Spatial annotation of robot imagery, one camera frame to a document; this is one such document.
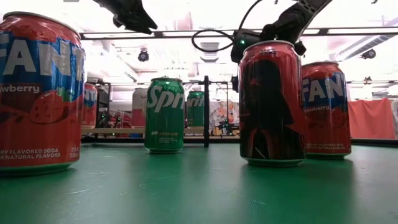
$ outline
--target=red cloth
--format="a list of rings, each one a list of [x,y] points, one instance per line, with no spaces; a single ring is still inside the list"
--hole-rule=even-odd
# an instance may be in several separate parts
[[[391,102],[357,100],[348,102],[352,138],[395,139]]]

